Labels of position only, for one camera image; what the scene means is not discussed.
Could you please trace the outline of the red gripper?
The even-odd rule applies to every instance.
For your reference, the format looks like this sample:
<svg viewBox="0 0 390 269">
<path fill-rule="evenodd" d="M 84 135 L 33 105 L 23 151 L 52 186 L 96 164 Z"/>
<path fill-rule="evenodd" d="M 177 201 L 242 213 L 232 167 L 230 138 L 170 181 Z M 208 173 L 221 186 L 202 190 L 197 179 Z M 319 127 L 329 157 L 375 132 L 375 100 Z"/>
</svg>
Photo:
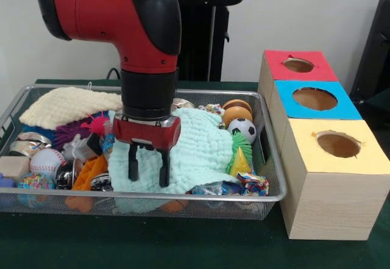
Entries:
<svg viewBox="0 0 390 269">
<path fill-rule="evenodd" d="M 161 154 L 159 185 L 167 187 L 170 177 L 170 149 L 175 146 L 180 137 L 181 120 L 170 116 L 165 120 L 140 121 L 133 120 L 125 115 L 115 115 L 113 119 L 113 133 L 116 139 L 130 144 L 128 153 L 128 178 L 138 180 L 138 144 L 150 145 L 158 149 Z"/>
</svg>

